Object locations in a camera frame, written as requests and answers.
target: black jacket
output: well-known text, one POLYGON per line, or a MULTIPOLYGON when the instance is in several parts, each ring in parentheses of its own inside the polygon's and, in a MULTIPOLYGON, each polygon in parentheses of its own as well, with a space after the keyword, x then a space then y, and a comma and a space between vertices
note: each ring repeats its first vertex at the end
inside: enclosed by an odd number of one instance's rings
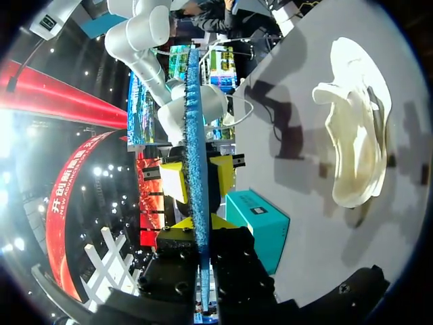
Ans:
POLYGON ((254 30, 251 17, 261 16, 246 10, 238 10, 236 15, 225 9, 224 0, 207 0, 200 4, 203 12, 194 18, 195 26, 205 32, 219 33, 228 37, 249 37, 254 30))

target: teal box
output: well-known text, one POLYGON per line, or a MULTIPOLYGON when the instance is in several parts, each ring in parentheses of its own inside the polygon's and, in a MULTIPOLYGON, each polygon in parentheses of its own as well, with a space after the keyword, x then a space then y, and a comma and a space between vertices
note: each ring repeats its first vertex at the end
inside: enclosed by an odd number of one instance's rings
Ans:
POLYGON ((226 195, 225 217, 254 236, 254 250, 269 275, 275 274, 283 253, 290 218, 252 190, 226 195))

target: white lattice structure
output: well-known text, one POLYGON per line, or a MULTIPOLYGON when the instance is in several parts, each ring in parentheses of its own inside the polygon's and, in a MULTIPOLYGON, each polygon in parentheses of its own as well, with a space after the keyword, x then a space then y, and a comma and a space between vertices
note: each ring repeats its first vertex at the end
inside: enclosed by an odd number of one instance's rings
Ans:
POLYGON ((95 272, 88 283, 81 278, 84 289, 89 296, 85 306, 91 311, 96 311, 98 305, 105 303, 110 296, 110 288, 137 296, 137 279, 141 273, 139 269, 135 269, 132 275, 129 273, 129 268, 134 260, 131 254, 128 254, 125 260, 120 256, 119 252, 127 241, 126 237, 120 235, 114 240, 108 227, 103 227, 101 233, 108 247, 108 252, 102 259, 93 245, 88 244, 84 248, 95 266, 95 272))

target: yellow block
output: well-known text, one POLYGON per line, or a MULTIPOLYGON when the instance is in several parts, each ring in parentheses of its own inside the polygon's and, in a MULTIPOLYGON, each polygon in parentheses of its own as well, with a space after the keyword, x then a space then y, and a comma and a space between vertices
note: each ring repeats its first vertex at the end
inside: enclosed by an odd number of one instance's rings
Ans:
POLYGON ((233 156, 212 157, 210 161, 218 166, 219 192, 225 196, 234 185, 233 156))
POLYGON ((169 195, 182 203, 188 202, 185 177, 181 162, 172 162, 160 165, 160 175, 164 194, 169 195))
MULTIPOLYGON (((175 224, 172 228, 194 228, 193 223, 192 223, 192 218, 188 217, 184 220, 182 220, 181 222, 175 224)), ((232 223, 225 221, 223 218, 220 218, 218 215, 215 215, 214 213, 212 214, 212 228, 217 230, 217 229, 221 229, 221 228, 227 228, 227 229, 233 229, 233 228, 237 228, 235 225, 233 225, 232 223)))

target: robotic arm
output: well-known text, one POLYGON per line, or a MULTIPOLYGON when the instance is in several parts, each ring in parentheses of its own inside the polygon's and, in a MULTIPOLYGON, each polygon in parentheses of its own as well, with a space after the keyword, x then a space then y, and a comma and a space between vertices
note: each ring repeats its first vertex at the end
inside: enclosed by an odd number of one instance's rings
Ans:
MULTIPOLYGON (((170 10, 182 8, 189 0, 107 0, 111 14, 127 18, 106 34, 107 52, 124 62, 147 87, 159 105, 158 119, 174 146, 183 141, 185 86, 182 81, 166 82, 156 59, 154 47, 170 37, 170 10)), ((213 85, 200 87, 205 121, 213 121, 227 112, 227 98, 213 85)))
POLYGON ((170 90, 152 48, 168 41, 172 0, 108 0, 107 4, 111 14, 128 18, 107 32, 107 52, 138 76, 159 106, 169 103, 170 90))

